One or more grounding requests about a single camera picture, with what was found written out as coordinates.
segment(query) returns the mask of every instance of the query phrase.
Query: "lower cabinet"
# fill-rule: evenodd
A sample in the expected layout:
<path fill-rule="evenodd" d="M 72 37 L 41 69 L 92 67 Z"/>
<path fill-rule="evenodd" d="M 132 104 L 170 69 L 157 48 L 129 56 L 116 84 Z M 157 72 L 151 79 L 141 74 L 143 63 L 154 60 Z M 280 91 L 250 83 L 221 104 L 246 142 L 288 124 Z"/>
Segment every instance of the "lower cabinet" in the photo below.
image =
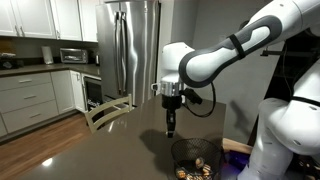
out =
<path fill-rule="evenodd" d="M 0 114 L 0 137 L 4 136 L 6 134 L 8 134 L 8 133 L 7 133 L 6 127 L 4 126 L 4 123 L 3 123 L 3 120 L 2 120 L 2 117 Z"/>
<path fill-rule="evenodd" d="M 58 115 L 57 104 L 53 100 L 4 113 L 2 117 L 8 133 L 11 133 Z"/>
<path fill-rule="evenodd" d="M 70 71 L 51 73 L 59 114 L 75 109 Z"/>
<path fill-rule="evenodd" d="M 70 71 L 70 74 L 71 74 L 75 107 L 77 110 L 81 112 L 86 112 L 81 74 L 75 71 Z"/>

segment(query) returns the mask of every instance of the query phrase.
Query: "dark countertop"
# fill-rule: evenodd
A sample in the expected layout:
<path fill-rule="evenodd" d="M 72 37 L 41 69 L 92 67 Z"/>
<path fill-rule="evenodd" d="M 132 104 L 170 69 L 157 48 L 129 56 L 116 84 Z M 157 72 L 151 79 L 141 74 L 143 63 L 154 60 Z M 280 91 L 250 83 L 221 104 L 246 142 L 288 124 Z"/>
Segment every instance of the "dark countertop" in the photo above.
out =
<path fill-rule="evenodd" d="M 96 66 L 95 64 L 40 64 L 24 66 L 18 69 L 0 70 L 0 78 L 62 70 L 73 70 L 100 77 L 99 66 Z"/>
<path fill-rule="evenodd" d="M 198 113 L 211 109 L 212 102 L 190 105 Z M 226 105 L 217 103 L 207 118 L 193 116 L 185 108 L 176 111 L 176 134 L 165 135 L 165 110 L 161 96 L 142 104 L 106 125 L 73 148 L 39 165 L 20 179 L 175 179 L 171 145 L 185 138 L 202 138 L 221 145 Z"/>

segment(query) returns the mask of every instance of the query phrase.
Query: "cabinet handle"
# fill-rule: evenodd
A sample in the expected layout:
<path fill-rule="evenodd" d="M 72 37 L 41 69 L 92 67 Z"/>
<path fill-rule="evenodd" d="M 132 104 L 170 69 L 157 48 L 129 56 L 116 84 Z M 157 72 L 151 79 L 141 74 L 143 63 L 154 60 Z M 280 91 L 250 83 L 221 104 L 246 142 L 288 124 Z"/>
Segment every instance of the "cabinet handle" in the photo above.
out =
<path fill-rule="evenodd" d="M 32 80 L 28 79 L 28 80 L 24 80 L 24 81 L 19 81 L 19 83 L 26 83 L 26 82 L 32 82 Z"/>
<path fill-rule="evenodd" d="M 15 25 L 14 28 L 16 29 L 16 32 L 17 32 L 17 36 L 20 36 L 20 33 L 19 33 L 19 30 L 18 30 L 18 26 Z"/>
<path fill-rule="evenodd" d="M 26 36 L 26 35 L 24 34 L 24 31 L 23 31 L 23 29 L 22 29 L 22 26 L 20 26 L 20 30 L 21 30 L 22 36 Z"/>
<path fill-rule="evenodd" d="M 29 118 L 34 118 L 34 117 L 40 116 L 40 115 L 41 115 L 41 113 L 37 113 L 37 114 L 34 114 L 34 115 L 30 116 Z"/>
<path fill-rule="evenodd" d="M 60 39 L 60 32 L 57 30 L 57 38 Z"/>
<path fill-rule="evenodd" d="M 31 98 L 35 98 L 37 97 L 36 95 L 31 95 L 31 96 L 27 96 L 27 97 L 24 97 L 23 99 L 31 99 Z"/>

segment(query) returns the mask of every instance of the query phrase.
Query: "refrigerator door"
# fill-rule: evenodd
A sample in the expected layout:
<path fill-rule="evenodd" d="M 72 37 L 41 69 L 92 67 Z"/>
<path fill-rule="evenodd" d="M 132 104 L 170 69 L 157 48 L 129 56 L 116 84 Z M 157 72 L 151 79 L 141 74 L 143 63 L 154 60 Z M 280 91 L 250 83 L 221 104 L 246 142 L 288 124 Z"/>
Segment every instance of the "refrigerator door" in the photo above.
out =
<path fill-rule="evenodd" d="M 106 3 L 96 7 L 102 96 L 120 98 L 120 4 Z"/>
<path fill-rule="evenodd" d="M 120 2 L 122 90 L 139 106 L 153 97 L 158 46 L 158 1 Z"/>

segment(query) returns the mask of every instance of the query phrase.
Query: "table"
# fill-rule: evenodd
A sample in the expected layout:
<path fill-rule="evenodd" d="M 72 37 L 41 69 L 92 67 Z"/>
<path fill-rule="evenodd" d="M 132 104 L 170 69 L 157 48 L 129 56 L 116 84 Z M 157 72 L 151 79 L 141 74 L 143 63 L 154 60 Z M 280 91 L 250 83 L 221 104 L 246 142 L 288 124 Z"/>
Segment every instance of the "table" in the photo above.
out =
<path fill-rule="evenodd" d="M 206 113 L 211 105 L 205 100 L 190 107 Z M 21 179 L 175 179 L 171 145 L 185 138 L 203 138 L 220 145 L 225 111 L 225 104 L 217 103 L 211 116 L 198 118 L 182 107 L 176 111 L 176 134 L 169 139 L 165 109 L 161 96 L 156 96 Z"/>

